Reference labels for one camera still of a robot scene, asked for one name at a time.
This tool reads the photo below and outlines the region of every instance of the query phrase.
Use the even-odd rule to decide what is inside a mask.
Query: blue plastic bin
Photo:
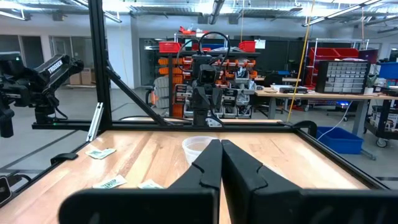
[[[379,77],[398,79],[398,62],[381,63]]]
[[[332,127],[318,127],[317,139],[331,128]],[[337,153],[342,154],[360,154],[363,143],[363,139],[342,128],[335,128],[331,132],[322,136],[319,141]]]

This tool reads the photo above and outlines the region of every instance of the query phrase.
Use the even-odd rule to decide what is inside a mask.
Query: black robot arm
[[[13,135],[11,118],[14,112],[9,105],[35,108],[36,123],[52,123],[57,118],[49,117],[55,110],[61,113],[55,97],[57,90],[70,76],[83,70],[81,60],[69,56],[54,55],[41,66],[26,68],[19,52],[0,54],[0,135]]]

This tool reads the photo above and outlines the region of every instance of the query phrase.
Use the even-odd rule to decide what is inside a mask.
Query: yellow cable
[[[305,32],[305,38],[304,38],[304,46],[303,46],[303,52],[301,54],[301,62],[300,62],[300,68],[298,69],[298,75],[297,75],[297,79],[296,79],[296,87],[294,88],[294,92],[293,92],[293,98],[292,98],[292,104],[290,105],[290,109],[289,109],[289,115],[287,116],[287,122],[289,122],[290,120],[290,116],[292,115],[292,109],[293,109],[293,104],[294,104],[294,99],[296,97],[296,91],[297,91],[297,87],[299,85],[299,79],[300,79],[300,74],[301,74],[301,70],[303,67],[303,61],[304,61],[304,54],[305,54],[305,46],[307,44],[307,39],[308,39],[308,32],[310,30],[310,22],[311,22],[311,15],[312,15],[312,9],[313,6],[315,5],[315,0],[312,0],[312,6],[311,6],[311,11],[310,11],[310,16],[308,17],[308,26],[307,26],[307,31]]]
[[[241,26],[241,42],[242,42],[242,36],[243,36],[243,16],[244,16],[244,0],[243,0],[243,5],[242,5],[242,26]]]

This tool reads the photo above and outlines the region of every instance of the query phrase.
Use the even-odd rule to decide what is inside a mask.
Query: banknote
[[[87,155],[91,156],[94,159],[103,159],[107,157],[108,155],[114,153],[116,149],[105,149],[105,150],[98,150],[98,149],[92,149],[86,152]]]
[[[105,180],[99,184],[93,185],[94,189],[111,189],[119,185],[125,184],[127,181],[121,176],[117,175],[115,178]]]
[[[146,180],[145,182],[138,185],[140,189],[164,189],[164,187],[156,184],[152,179]]]

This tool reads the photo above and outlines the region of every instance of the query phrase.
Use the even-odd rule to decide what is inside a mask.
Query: plastic cup
[[[188,164],[191,165],[195,159],[206,149],[211,140],[217,138],[209,136],[195,136],[185,139],[182,142],[182,148],[185,153],[185,158],[187,158]]]

